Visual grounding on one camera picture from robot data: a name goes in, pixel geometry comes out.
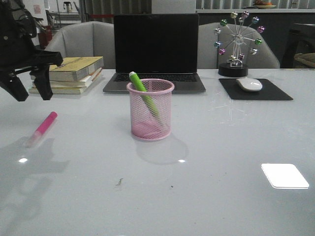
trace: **colorful ball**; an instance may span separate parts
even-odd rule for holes
[[[227,25],[227,20],[221,20],[220,21],[220,25],[223,26],[223,27],[226,26]]]
[[[236,11],[233,11],[233,12],[231,13],[231,18],[232,18],[232,19],[236,19],[237,15],[238,15],[238,13],[237,13]]]
[[[244,12],[242,13],[242,18],[243,18],[243,19],[246,19],[249,15],[250,15],[250,13],[249,13],[248,11],[244,11]]]
[[[260,38],[255,39],[255,44],[260,45],[262,43],[262,40]]]
[[[218,35],[221,33],[221,29],[220,28],[214,29],[213,32],[215,33],[215,35]]]
[[[224,48],[221,48],[220,50],[219,50],[219,55],[223,55],[225,53],[225,49]]]
[[[238,55],[238,59],[239,59],[239,60],[243,60],[244,57],[245,57],[244,53],[241,53],[240,55]]]
[[[252,55],[256,55],[257,52],[258,52],[258,50],[256,48],[251,48],[251,50],[250,50],[250,54],[252,54]]]
[[[254,16],[254,17],[252,18],[252,23],[253,23],[253,24],[257,24],[258,21],[259,21],[259,18],[258,18],[257,16]]]
[[[236,60],[236,56],[231,55],[228,59],[229,59],[230,61]]]
[[[263,33],[265,31],[265,27],[264,26],[259,26],[258,28],[257,28],[257,32],[258,33]]]
[[[221,46],[221,42],[219,42],[219,41],[215,42],[215,43],[214,43],[214,46],[215,46],[216,48],[219,48],[219,47]]]

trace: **pink highlighter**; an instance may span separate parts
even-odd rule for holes
[[[43,123],[40,124],[40,126],[35,130],[32,136],[25,142],[25,146],[27,148],[34,146],[37,141],[43,136],[46,130],[50,127],[56,117],[57,113],[51,112],[49,116],[43,121]]]

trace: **laptop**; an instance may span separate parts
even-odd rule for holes
[[[116,72],[104,92],[127,92],[129,72],[174,83],[173,93],[205,92],[197,74],[198,14],[114,16]]]

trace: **gray chair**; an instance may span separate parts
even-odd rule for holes
[[[227,24],[230,29],[235,31],[235,25]],[[214,47],[214,42],[226,42],[231,39],[231,31],[228,27],[221,27],[219,23],[210,23],[199,26],[199,41],[198,41],[198,69],[216,69],[221,63],[225,63],[229,56],[233,54],[233,45],[231,44],[226,48],[224,55],[218,55],[217,48]],[[214,29],[220,28],[219,35],[214,34]],[[267,43],[262,38],[262,35],[253,28],[246,29],[247,38],[256,39],[260,38],[262,44],[255,45],[253,41],[246,40],[246,45],[241,45],[242,53],[245,54],[243,63],[248,65],[249,68],[280,68],[280,63],[276,56],[273,54]],[[257,48],[256,55],[250,54],[250,47]]]
[[[62,57],[104,57],[104,68],[115,69],[114,25],[90,21],[61,28],[45,48]]]

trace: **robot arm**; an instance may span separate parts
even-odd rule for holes
[[[30,71],[43,100],[53,93],[49,83],[49,65],[61,65],[59,52],[35,48],[31,38],[36,37],[34,18],[21,0],[0,0],[0,87],[16,100],[25,101],[28,93],[18,74]]]

